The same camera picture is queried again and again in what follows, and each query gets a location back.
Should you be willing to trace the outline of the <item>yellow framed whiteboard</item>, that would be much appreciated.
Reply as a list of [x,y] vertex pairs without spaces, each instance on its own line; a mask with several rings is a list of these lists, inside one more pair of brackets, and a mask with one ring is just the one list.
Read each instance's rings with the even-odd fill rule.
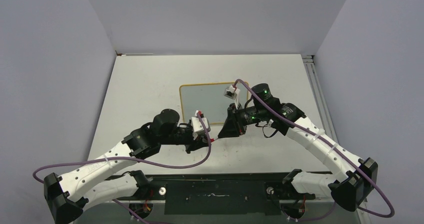
[[227,108],[233,100],[225,90],[233,82],[184,84],[179,87],[182,121],[187,123],[195,111],[204,112],[211,125],[222,125],[227,118]]

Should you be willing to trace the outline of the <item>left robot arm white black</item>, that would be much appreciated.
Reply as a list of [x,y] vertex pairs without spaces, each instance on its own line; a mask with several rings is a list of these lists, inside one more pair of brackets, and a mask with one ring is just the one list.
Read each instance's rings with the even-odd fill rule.
[[187,153],[192,147],[211,147],[210,124],[202,112],[196,111],[181,127],[179,120],[178,112],[164,109],[97,159],[78,164],[68,173],[45,176],[44,198],[54,222],[70,224],[87,209],[108,200],[131,196],[144,199],[149,194],[149,181],[142,171],[131,171],[115,180],[109,177],[136,163],[161,167],[146,159],[157,154],[162,145],[185,145]]

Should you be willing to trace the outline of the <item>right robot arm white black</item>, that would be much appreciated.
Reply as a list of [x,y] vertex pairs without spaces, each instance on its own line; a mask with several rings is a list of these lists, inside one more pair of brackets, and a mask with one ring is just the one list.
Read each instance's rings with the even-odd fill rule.
[[331,197],[343,209],[354,212],[374,189],[378,164],[372,158],[362,159],[339,146],[319,129],[310,118],[292,103],[281,103],[273,97],[268,84],[252,87],[253,106],[238,102],[239,88],[230,85],[224,95],[234,100],[227,109],[227,118],[218,138],[239,137],[248,125],[266,122],[271,128],[288,137],[313,154],[330,174],[293,170],[283,180],[283,193],[289,198],[300,194]]

